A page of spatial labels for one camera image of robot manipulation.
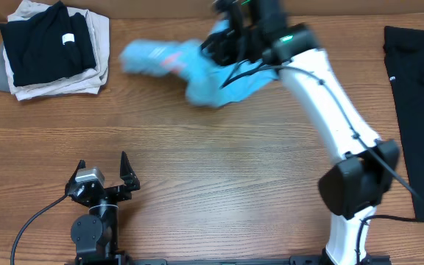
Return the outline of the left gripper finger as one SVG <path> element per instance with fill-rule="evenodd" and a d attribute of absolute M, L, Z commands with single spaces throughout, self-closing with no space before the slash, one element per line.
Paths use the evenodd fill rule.
<path fill-rule="evenodd" d="M 140 181 L 130 165 L 126 152 L 121 153 L 120 178 L 124 181 L 128 191 L 137 191 L 141 188 Z"/>
<path fill-rule="evenodd" d="M 85 161 L 80 160 L 79 163 L 77 164 L 76 169 L 74 170 L 74 173 L 72 174 L 72 176 L 69 178 L 68 182 L 66 183 L 66 186 L 65 186 L 65 193 L 66 194 L 69 193 L 71 185 L 75 183 L 75 177 L 77 176 L 77 172 L 80 169 L 84 169 L 85 167 L 86 167 Z"/>

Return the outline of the light blue printed t-shirt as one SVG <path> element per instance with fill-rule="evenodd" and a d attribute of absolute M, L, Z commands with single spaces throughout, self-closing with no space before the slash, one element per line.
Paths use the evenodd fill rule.
<path fill-rule="evenodd" d="M 128 74 L 178 76 L 187 82 L 187 101 L 197 107 L 218 108 L 240 102 L 278 78 L 272 70 L 261 71 L 223 88 L 233 66 L 215 64 L 200 52 L 201 44 L 197 39 L 184 42 L 136 39 L 120 54 L 121 67 Z"/>

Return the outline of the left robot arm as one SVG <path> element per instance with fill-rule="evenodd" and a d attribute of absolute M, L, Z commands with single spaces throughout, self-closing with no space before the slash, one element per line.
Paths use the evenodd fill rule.
<path fill-rule="evenodd" d="M 104 187 L 105 177 L 97 167 L 88 169 L 81 160 L 66 184 L 66 195 L 88 212 L 71 226 L 76 245 L 75 264 L 132 264 L 133 259 L 119 249 L 119 203 L 132 199 L 141 188 L 126 152 L 121 154 L 121 185 Z"/>

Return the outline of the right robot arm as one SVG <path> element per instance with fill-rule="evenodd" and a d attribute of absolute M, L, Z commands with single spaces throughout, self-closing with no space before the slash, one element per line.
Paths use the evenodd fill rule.
<path fill-rule="evenodd" d="M 220 66 L 255 64 L 272 70 L 300 102 L 319 132 L 331 169 L 318 182 L 331 212 L 328 243 L 320 255 L 294 256 L 292 264 L 389 264 L 367 253 L 365 242 L 378 205 L 391 188 L 400 151 L 359 115 L 333 72 L 328 54 L 306 24 L 289 25 L 278 1 L 216 0 L 228 20 L 201 49 Z"/>

